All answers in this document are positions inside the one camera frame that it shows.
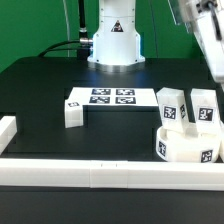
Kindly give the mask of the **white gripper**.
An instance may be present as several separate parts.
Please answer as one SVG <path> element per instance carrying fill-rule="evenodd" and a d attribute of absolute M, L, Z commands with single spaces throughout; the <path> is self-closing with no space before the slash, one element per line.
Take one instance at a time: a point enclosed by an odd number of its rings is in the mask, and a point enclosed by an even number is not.
<path fill-rule="evenodd" d="M 224 0 L 207 0 L 194 23 L 194 34 L 210 73 L 224 85 Z"/>

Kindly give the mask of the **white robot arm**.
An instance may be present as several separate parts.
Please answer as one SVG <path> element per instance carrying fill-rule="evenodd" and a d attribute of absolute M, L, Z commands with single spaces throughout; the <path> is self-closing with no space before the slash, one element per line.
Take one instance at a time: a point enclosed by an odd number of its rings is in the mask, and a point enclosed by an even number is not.
<path fill-rule="evenodd" d="M 224 0 L 168 0 L 174 22 L 195 35 L 215 82 L 224 86 Z M 125 72 L 145 62 L 135 29 L 136 0 L 99 0 L 89 66 Z"/>

